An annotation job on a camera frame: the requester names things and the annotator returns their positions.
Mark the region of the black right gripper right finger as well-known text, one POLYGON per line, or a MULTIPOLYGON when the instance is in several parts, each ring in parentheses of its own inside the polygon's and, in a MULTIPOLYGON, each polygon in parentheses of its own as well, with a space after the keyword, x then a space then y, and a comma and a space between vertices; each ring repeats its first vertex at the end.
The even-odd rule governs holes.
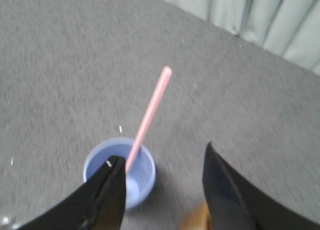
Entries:
POLYGON ((280 204, 237 172, 211 143, 202 185, 215 230, 318 230, 319 224, 280 204))

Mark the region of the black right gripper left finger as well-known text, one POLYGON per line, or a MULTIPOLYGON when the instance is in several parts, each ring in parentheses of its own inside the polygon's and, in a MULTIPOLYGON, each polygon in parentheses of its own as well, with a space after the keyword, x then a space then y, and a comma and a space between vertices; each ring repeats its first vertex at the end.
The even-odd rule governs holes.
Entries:
POLYGON ((84 184, 22 230, 119 230, 126 205, 125 159, 109 157, 84 184))

